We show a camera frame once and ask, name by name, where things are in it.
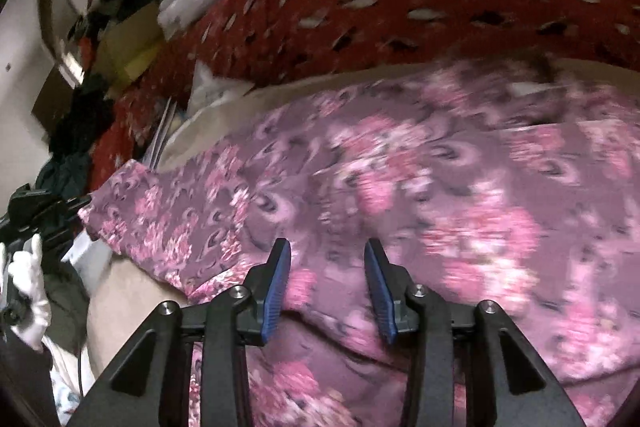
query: gloved hand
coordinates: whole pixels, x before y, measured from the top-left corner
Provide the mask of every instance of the gloved hand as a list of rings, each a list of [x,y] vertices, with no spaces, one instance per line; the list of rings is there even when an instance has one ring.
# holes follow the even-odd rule
[[[0,260],[4,259],[6,248],[0,243]],[[9,277],[14,280],[18,291],[31,299],[31,314],[22,322],[12,326],[12,331],[25,344],[37,352],[42,352],[42,337],[51,322],[51,305],[44,291],[42,276],[42,240],[38,234],[27,241],[23,251],[14,253],[9,265]]]

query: cardboard box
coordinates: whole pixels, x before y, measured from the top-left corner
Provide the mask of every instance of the cardboard box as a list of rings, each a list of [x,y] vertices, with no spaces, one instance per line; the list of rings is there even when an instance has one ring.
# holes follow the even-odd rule
[[[162,44],[158,5],[151,3],[105,31],[92,72],[106,78],[114,91],[122,92],[146,71]]]

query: metal bolt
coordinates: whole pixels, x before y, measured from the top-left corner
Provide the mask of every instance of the metal bolt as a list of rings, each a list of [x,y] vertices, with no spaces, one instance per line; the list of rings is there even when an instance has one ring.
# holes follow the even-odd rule
[[[158,304],[158,312],[161,315],[171,315],[180,309],[177,303],[173,301],[164,301]]]
[[[412,290],[415,297],[424,297],[427,295],[427,288],[424,284],[416,284]]]
[[[242,285],[233,286],[229,290],[229,295],[231,295],[232,299],[242,299],[249,295],[249,290]]]
[[[498,305],[493,301],[482,301],[481,308],[485,313],[495,313]]]

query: triangular cutout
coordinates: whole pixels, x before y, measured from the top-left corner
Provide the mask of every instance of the triangular cutout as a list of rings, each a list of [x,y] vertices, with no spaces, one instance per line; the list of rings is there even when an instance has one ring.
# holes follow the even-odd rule
[[[507,331],[500,332],[500,347],[511,394],[531,393],[544,388],[545,381]]]
[[[111,380],[111,388],[131,396],[143,396],[156,349],[156,332],[149,331],[129,353]]]

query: beige sheet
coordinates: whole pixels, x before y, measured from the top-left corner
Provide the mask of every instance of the beige sheet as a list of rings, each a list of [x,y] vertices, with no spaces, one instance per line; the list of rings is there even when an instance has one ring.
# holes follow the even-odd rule
[[[640,73],[635,71],[573,59],[557,60],[555,66],[580,73],[583,78],[613,84],[626,93],[640,94]],[[357,73],[309,78],[286,86],[256,90],[240,100],[204,108],[172,137],[162,153],[159,170],[182,165],[255,115],[296,98],[368,80],[397,78],[422,67],[421,64],[383,66]],[[180,305],[186,303],[180,292],[155,282],[128,259],[114,259],[89,305],[88,346],[96,377],[151,310],[167,299]]]

